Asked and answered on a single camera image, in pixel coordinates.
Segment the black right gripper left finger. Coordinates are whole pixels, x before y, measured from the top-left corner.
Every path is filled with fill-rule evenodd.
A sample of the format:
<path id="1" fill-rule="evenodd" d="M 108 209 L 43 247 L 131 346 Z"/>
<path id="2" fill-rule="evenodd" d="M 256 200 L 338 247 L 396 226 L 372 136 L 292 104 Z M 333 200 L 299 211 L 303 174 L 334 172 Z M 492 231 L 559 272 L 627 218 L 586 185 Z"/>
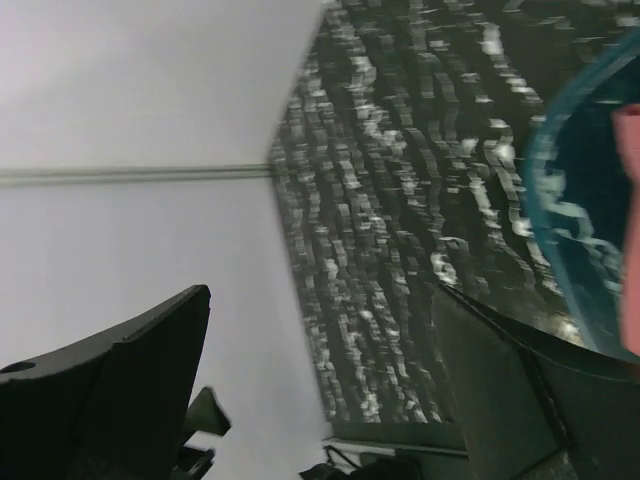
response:
<path id="1" fill-rule="evenodd" d="M 210 291 L 1 370 L 1 476 L 166 479 L 198 369 Z"/>

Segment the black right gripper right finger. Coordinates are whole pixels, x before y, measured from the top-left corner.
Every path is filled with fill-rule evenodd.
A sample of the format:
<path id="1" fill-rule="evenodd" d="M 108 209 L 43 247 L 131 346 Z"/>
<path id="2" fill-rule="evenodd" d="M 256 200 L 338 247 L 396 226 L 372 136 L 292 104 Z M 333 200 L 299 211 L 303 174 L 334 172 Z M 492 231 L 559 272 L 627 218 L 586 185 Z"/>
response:
<path id="1" fill-rule="evenodd" d="M 639 367 L 439 285 L 431 320 L 479 479 L 636 479 Z"/>

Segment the salmon pink t-shirt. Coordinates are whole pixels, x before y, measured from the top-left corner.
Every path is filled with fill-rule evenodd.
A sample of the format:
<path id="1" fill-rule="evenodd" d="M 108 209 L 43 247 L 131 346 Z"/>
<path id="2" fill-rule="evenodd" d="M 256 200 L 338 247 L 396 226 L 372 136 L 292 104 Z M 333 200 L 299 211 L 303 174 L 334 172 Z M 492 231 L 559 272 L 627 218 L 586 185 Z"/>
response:
<path id="1" fill-rule="evenodd" d="M 632 185 L 623 248 L 621 343 L 639 355 L 639 105 L 616 110 L 613 126 L 617 151 Z"/>

